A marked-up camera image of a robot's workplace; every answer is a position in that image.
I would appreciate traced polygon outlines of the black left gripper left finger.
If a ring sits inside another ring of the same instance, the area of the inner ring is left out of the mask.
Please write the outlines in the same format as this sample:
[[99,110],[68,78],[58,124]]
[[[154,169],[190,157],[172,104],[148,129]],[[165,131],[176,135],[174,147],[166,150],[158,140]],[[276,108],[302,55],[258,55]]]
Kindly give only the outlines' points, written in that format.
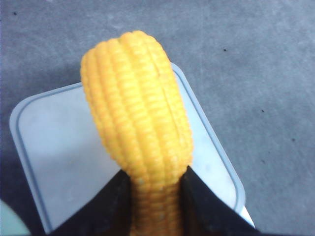
[[129,176],[118,171],[97,195],[55,229],[52,236],[128,236],[131,229]]

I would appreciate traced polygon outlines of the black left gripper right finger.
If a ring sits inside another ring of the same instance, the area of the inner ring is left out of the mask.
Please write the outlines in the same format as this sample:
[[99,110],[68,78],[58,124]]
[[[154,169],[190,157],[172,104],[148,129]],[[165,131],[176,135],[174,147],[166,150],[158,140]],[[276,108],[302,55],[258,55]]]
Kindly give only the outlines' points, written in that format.
[[181,177],[185,236],[257,236],[258,230],[225,204],[188,166]]

